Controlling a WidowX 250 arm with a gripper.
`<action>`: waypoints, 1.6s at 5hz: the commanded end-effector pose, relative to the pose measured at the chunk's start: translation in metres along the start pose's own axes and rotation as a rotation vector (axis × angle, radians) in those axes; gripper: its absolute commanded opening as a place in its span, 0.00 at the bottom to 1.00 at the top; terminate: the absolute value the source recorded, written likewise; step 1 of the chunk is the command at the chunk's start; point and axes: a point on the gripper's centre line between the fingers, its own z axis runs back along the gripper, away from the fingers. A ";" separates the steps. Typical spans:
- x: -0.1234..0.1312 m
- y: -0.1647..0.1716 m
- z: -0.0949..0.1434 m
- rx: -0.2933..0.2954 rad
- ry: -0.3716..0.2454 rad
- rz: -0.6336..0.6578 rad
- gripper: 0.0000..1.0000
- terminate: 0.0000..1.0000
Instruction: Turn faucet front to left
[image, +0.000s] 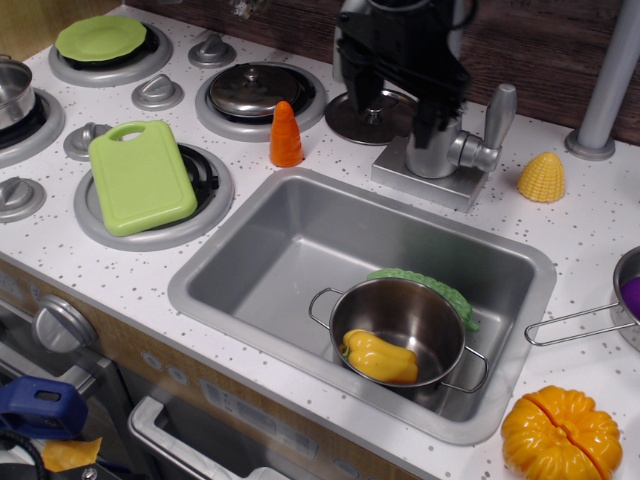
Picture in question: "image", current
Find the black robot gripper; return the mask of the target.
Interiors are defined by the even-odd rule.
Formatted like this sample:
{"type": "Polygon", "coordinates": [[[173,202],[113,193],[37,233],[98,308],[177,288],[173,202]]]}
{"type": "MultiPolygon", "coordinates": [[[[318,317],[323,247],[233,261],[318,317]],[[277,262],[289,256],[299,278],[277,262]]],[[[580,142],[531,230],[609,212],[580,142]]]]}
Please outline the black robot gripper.
{"type": "Polygon", "coordinates": [[[362,1],[336,17],[336,64],[357,113],[389,82],[417,100],[412,135],[426,149],[457,120],[470,74],[449,36],[472,20],[466,1],[362,1]]]}

